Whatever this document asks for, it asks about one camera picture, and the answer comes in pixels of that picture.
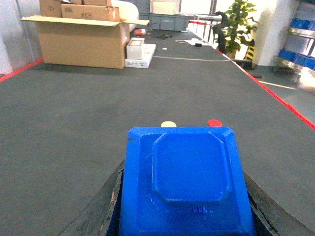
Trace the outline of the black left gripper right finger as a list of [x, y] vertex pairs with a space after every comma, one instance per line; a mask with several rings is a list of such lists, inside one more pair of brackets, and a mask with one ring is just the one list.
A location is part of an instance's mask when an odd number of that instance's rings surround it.
[[288, 213], [247, 174], [244, 174], [258, 236], [313, 236], [314, 232]]

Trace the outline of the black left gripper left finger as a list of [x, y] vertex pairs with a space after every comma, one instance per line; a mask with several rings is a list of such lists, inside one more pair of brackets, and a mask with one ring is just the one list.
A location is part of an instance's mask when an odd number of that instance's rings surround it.
[[101, 189], [61, 232], [62, 236], [117, 236], [124, 177], [122, 161]]

